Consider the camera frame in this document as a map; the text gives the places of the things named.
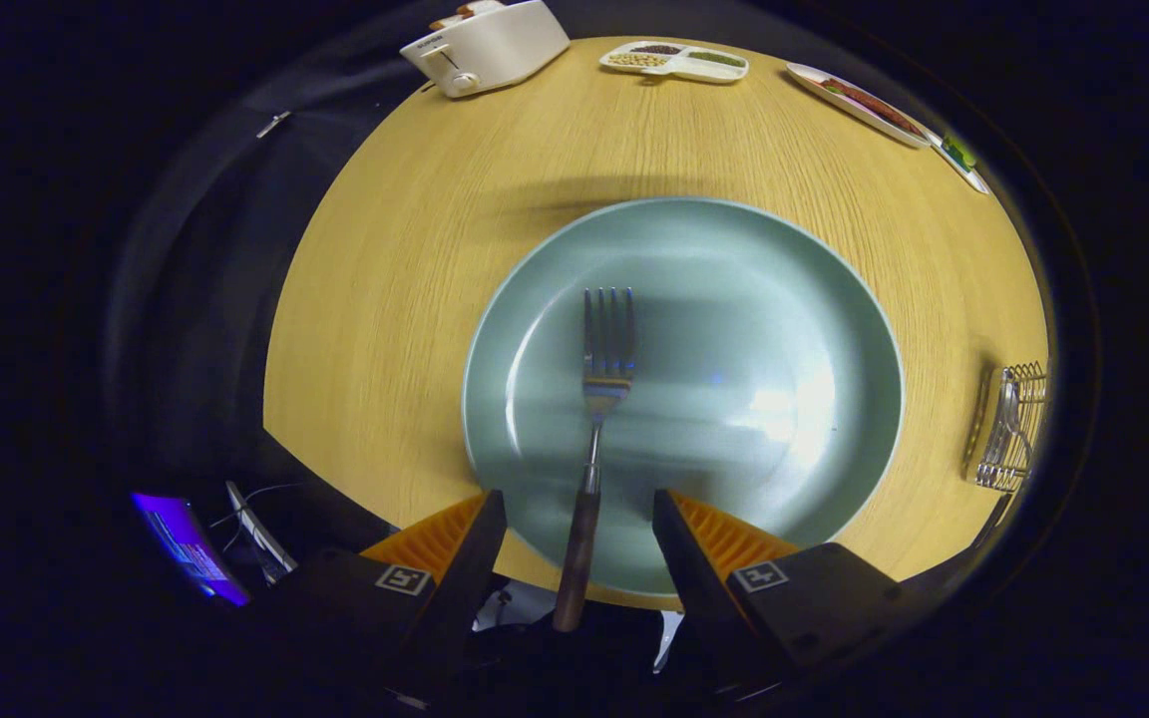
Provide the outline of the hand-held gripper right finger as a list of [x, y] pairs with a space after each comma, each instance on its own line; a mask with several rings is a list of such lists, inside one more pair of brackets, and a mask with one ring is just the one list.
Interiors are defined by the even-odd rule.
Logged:
[[724, 684], [834, 671], [899, 635], [923, 595], [838, 542], [797, 548], [679, 491], [651, 530], [685, 623]]

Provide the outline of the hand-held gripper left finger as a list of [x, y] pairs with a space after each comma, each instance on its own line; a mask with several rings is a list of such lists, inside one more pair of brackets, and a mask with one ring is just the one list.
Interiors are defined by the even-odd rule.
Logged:
[[282, 636], [361, 684], [434, 698], [464, 663], [507, 527], [488, 491], [363, 551], [306, 559], [282, 582]]

